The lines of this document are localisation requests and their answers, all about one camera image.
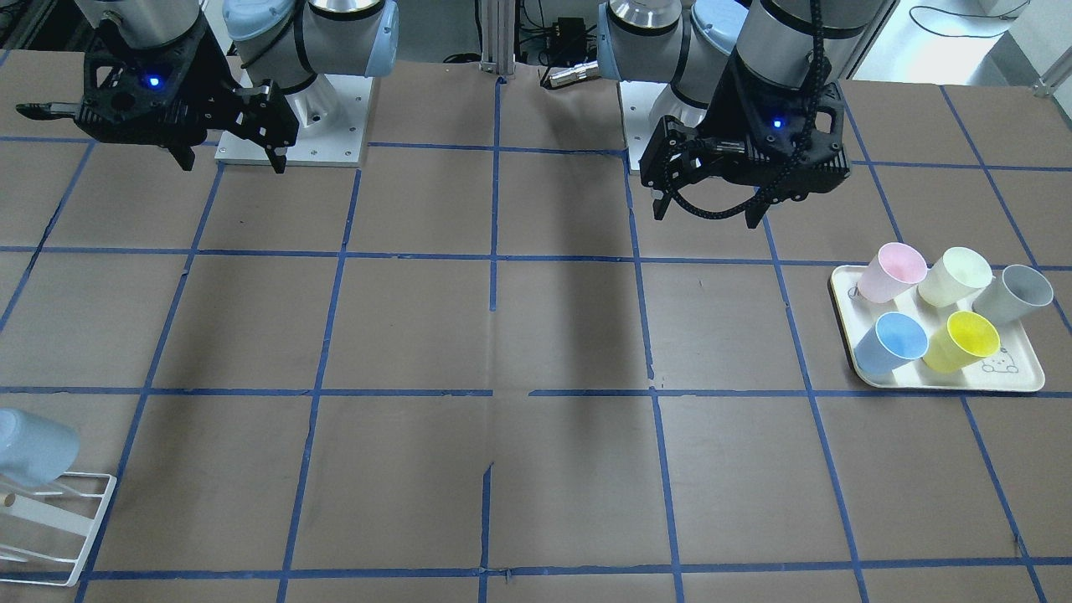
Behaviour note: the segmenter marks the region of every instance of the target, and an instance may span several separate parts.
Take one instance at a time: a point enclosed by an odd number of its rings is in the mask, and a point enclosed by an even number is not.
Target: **cup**
[[[988,320],[974,312],[953,312],[930,336],[923,362],[938,372],[954,372],[993,356],[1000,348],[998,329]]]
[[[991,284],[992,280],[994,273],[985,258],[967,247],[951,247],[915,291],[927,304],[943,308]]]
[[[1054,288],[1034,268],[1013,264],[979,294],[971,309],[996,325],[1011,323],[1048,306]]]
[[[879,317],[854,350],[857,366],[872,374],[884,374],[926,353],[926,332],[914,319],[900,312]]]
[[[918,284],[927,276],[927,263],[911,247],[888,242],[864,268],[857,290],[869,302],[884,304]]]
[[[78,456],[78,433],[16,409],[0,409],[0,474],[27,488],[56,481]]]

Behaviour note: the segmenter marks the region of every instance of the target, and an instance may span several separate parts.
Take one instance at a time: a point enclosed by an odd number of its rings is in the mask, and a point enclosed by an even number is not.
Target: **white tray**
[[[933,335],[956,310],[970,310],[978,294],[957,302],[955,306],[937,309],[920,298],[915,288],[902,293],[885,304],[873,304],[857,292],[857,281],[863,266],[838,266],[830,276],[830,292],[834,309],[842,323],[842,336],[848,344],[852,368],[867,384],[875,387],[898,389],[966,389],[982,392],[1038,392],[1046,382],[1039,357],[1019,321],[998,327],[1001,350],[982,362],[956,372],[941,373],[930,369],[923,361],[915,361],[893,372],[875,376],[860,370],[854,349],[875,321],[885,312],[898,311],[912,317]]]

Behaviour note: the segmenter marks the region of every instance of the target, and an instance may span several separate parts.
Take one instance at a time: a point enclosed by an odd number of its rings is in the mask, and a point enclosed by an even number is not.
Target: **tile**
[[[1072,166],[1072,132],[1053,99],[1017,87],[946,91],[987,165]]]
[[[503,86],[503,146],[624,149],[617,83],[595,79],[560,90],[545,90],[539,86],[545,69],[518,63],[516,76]]]
[[[632,207],[637,215],[637,239],[644,258],[743,258],[770,260],[771,246],[763,229],[745,226],[744,216],[729,220],[703,220],[671,204],[661,221],[652,209],[652,189],[629,176]],[[708,178],[686,188],[682,195],[695,205],[720,209],[732,207],[753,195],[751,187]]]
[[[806,399],[659,403],[682,563],[849,559]]]
[[[188,249],[215,179],[213,151],[196,147],[183,172],[159,148],[98,145],[48,245]]]
[[[0,407],[32,412],[78,432],[78,457],[72,471],[116,473],[138,396],[80,394],[3,394]]]
[[[31,255],[32,253],[0,253],[0,308],[6,308],[12,295],[15,295]]]
[[[1068,400],[979,398],[969,405],[1027,549],[1034,557],[1072,557]]]
[[[897,240],[866,165],[857,165],[830,193],[783,203],[768,216],[781,260],[869,262],[878,248]]]
[[[1072,568],[1036,565],[1034,571],[1048,601],[1072,601]]]
[[[77,595],[77,588],[0,584],[0,599],[5,603],[74,603]]]
[[[323,601],[375,601],[376,603],[472,603],[477,599],[476,578],[359,578],[295,579],[286,589],[287,603]]]
[[[98,570],[278,570],[309,398],[152,397]]]
[[[260,579],[105,580],[93,582],[86,603],[271,603],[279,582]]]
[[[312,387],[337,261],[199,256],[153,384]]]
[[[808,377],[816,389],[870,389],[852,368],[834,303],[830,266],[783,266]]]
[[[83,144],[0,142],[0,246],[41,242],[85,155]]]
[[[855,576],[843,572],[770,572],[762,574],[685,574],[685,594],[691,601],[745,603],[855,603]]]
[[[877,170],[905,242],[928,263],[937,262],[954,246],[974,249],[991,264],[1027,262],[1016,232],[982,171]]]
[[[503,153],[498,252],[632,256],[622,159]]]
[[[349,250],[489,253],[492,163],[485,150],[369,148]]]
[[[875,603],[1036,603],[1039,600],[1024,568],[868,570],[864,579],[867,594]]]
[[[494,407],[491,567],[669,563],[650,398]]]
[[[673,576],[595,575],[595,576],[516,576],[509,580],[488,580],[489,603],[619,603],[674,601]]]
[[[353,190],[351,170],[229,165],[200,248],[339,251]]]
[[[1046,270],[1046,278],[1054,286],[1054,299],[1064,311],[1066,318],[1072,319],[1072,273]],[[1072,371],[1069,370],[1069,358],[1072,357],[1072,332],[1067,321],[1061,320],[1057,305],[1042,308],[1024,318],[1024,330],[1031,340],[1031,347],[1039,357],[1042,370],[1046,376],[1045,392],[1072,392]]]
[[[325,386],[488,387],[488,282],[486,262],[347,260]]]
[[[323,398],[297,569],[475,568],[481,398]]]
[[[771,266],[644,265],[655,384],[668,389],[802,389]]]
[[[374,99],[370,142],[494,144],[495,76],[477,63],[398,61],[389,76],[376,78]]]
[[[819,406],[861,559],[1016,555],[961,400]]]
[[[847,80],[842,87],[872,161],[978,163],[937,86]]]
[[[1034,259],[1040,264],[1072,265],[1072,246],[1068,232],[1061,227],[1072,220],[1072,209],[1068,206],[1072,173],[994,171],[991,174]]]
[[[15,111],[20,103],[79,102],[83,58],[81,53],[13,50],[0,69],[0,136],[89,139],[70,119],[33,121]]]
[[[0,333],[0,383],[140,387],[183,260],[41,255]]]
[[[495,388],[647,386],[630,264],[500,262]]]

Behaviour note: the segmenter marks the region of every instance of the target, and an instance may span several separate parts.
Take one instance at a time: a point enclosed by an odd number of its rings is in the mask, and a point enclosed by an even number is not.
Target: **braided black cable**
[[[703,218],[704,220],[725,220],[727,218],[732,218],[742,211],[745,211],[760,203],[766,203],[768,205],[773,205],[777,203],[774,198],[775,191],[781,187],[781,183],[786,181],[793,172],[795,172],[801,164],[804,162],[804,153],[812,148],[812,132],[815,130],[816,115],[819,113],[819,100],[822,98],[823,88],[823,77],[822,69],[823,62],[825,60],[825,49],[822,45],[822,6],[820,5],[820,0],[810,0],[812,6],[812,71],[815,77],[812,78],[812,89],[808,97],[807,111],[804,116],[804,129],[793,136],[793,152],[789,157],[789,161],[781,166],[781,171],[778,175],[774,177],[773,180],[768,182],[764,187],[760,188],[748,201],[740,203],[729,209],[723,211],[709,211],[706,209],[701,209],[681,195],[681,190],[673,183],[671,176],[670,161],[671,158],[676,153],[674,147],[670,147],[667,153],[664,156],[662,160],[662,177],[666,181],[667,194],[670,198],[685,211],[688,211],[693,216],[698,218]],[[693,150],[696,145],[691,142],[683,145],[684,150]]]

